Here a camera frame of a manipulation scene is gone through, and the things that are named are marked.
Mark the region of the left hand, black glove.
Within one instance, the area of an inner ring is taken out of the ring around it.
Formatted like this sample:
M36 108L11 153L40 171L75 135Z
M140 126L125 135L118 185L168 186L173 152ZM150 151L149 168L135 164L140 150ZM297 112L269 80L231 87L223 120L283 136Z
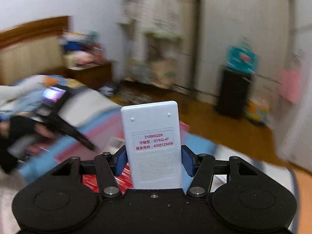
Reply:
M28 135L40 135L53 138L54 134L38 121L25 116L11 116L9 120L1 120L1 169L10 174L18 163L18 158L8 152L8 149L20 138Z

